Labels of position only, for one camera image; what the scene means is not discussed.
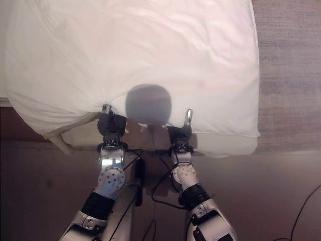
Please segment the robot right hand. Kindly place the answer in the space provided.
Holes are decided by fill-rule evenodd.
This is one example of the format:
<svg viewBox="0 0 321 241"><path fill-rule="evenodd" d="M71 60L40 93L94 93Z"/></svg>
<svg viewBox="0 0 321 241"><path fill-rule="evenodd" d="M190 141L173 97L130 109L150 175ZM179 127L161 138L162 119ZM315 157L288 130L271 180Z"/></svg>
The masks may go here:
<svg viewBox="0 0 321 241"><path fill-rule="evenodd" d="M193 111L187 109L185 113L184 123L179 127L167 126L170 144L176 150L191 150L193 147L189 145L189 140L192 136L191 121Z"/></svg>

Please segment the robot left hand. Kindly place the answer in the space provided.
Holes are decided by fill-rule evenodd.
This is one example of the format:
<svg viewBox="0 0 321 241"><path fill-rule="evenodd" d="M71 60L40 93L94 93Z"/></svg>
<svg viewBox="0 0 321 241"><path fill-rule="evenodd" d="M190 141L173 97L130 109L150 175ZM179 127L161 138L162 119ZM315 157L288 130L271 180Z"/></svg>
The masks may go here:
<svg viewBox="0 0 321 241"><path fill-rule="evenodd" d="M97 128L106 145L120 146L126 129L126 121L126 117L115 114L110 105L105 104L102 107Z"/></svg>

